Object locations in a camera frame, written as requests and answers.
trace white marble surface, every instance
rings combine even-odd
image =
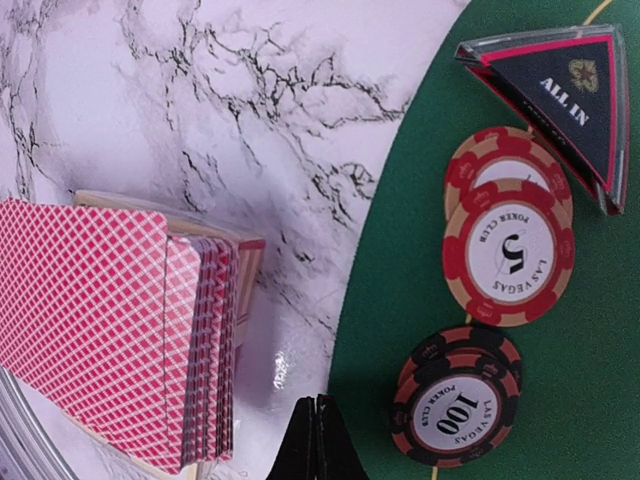
[[[295,400],[325,388],[389,148],[467,3],[0,2],[0,197],[168,198],[268,239],[236,455],[211,478],[265,478]],[[64,422],[47,420],[58,443]],[[89,458],[116,468],[73,443],[79,475]]]

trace playing card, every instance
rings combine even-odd
[[[0,204],[0,362],[114,447],[168,457],[167,223]]]

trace poker chip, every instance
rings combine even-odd
[[[462,142],[462,144],[458,147],[458,149],[453,154],[453,157],[451,157],[451,160],[449,161],[449,166],[447,167],[447,173],[445,174],[445,177],[444,177],[445,188],[446,188],[446,183],[449,180],[449,177],[451,176],[451,172],[455,168],[457,161],[465,153],[471,150],[478,143],[483,142],[489,138],[504,137],[504,136],[524,138],[526,140],[533,140],[535,138],[531,133],[527,132],[526,130],[521,130],[519,128],[514,128],[514,127],[491,127],[471,135],[464,142]]]
[[[404,365],[398,386],[404,384],[416,370],[450,353],[495,358],[507,367],[516,380],[518,390],[522,390],[522,357],[515,345],[496,330],[470,325],[442,330],[420,342]]]
[[[472,189],[504,178],[536,183],[552,193],[573,219],[571,189],[560,164],[531,139],[511,135],[487,138],[452,162],[445,186],[446,219]]]
[[[391,413],[402,453],[455,468],[498,447],[511,432],[520,391],[498,360],[450,354],[418,369],[400,387]]]
[[[574,261],[567,212],[532,182],[489,181],[463,198],[447,224],[449,289],[488,325],[515,327],[547,313],[564,293]]]

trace red poker chip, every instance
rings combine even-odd
[[[535,183],[490,181],[456,208],[442,257],[449,289],[473,318],[499,327],[531,323],[569,284],[575,263],[571,220]]]
[[[391,433],[409,458],[456,468],[495,450],[513,427],[516,380],[498,360],[452,353],[414,372],[400,387]]]
[[[452,163],[445,186],[445,217],[460,200],[487,181],[528,180],[551,192],[573,219],[573,199],[560,164],[538,143],[515,136],[493,136],[469,148]]]

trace chip center label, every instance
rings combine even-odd
[[[504,303],[535,296],[553,271],[554,240],[536,210],[502,204],[476,222],[467,245],[467,262],[476,286]]]
[[[533,182],[539,187],[544,188],[547,192],[551,192],[549,185],[538,170],[523,160],[515,158],[504,158],[488,165],[480,172],[480,175],[478,175],[478,178],[473,184],[473,188],[478,188],[487,182],[501,180],[503,178],[517,178],[519,180]]]
[[[491,432],[498,414],[498,397],[487,383],[476,377],[452,377],[423,394],[413,411],[413,429],[430,448],[459,450]]]

